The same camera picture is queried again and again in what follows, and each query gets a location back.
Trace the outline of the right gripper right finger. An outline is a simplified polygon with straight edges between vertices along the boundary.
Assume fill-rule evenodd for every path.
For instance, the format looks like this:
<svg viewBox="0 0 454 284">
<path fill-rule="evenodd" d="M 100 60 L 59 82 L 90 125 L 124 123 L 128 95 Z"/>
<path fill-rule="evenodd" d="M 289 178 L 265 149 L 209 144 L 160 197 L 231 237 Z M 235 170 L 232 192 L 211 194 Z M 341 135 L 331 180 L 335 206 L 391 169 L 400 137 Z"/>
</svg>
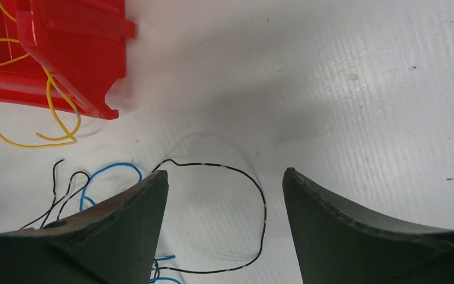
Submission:
<svg viewBox="0 0 454 284">
<path fill-rule="evenodd" d="M 371 210 L 293 168 L 282 188 L 304 283 L 454 283 L 454 230 Z"/>
</svg>

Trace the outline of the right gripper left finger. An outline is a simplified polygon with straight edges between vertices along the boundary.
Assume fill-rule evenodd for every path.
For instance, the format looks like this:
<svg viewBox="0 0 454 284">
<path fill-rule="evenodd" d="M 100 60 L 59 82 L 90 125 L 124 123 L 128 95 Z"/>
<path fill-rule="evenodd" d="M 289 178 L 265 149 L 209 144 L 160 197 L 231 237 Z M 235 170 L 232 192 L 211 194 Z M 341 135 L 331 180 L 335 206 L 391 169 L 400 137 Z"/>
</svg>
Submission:
<svg viewBox="0 0 454 284">
<path fill-rule="evenodd" d="M 0 233 L 0 283 L 148 283 L 168 189 L 159 170 L 43 228 Z"/>
</svg>

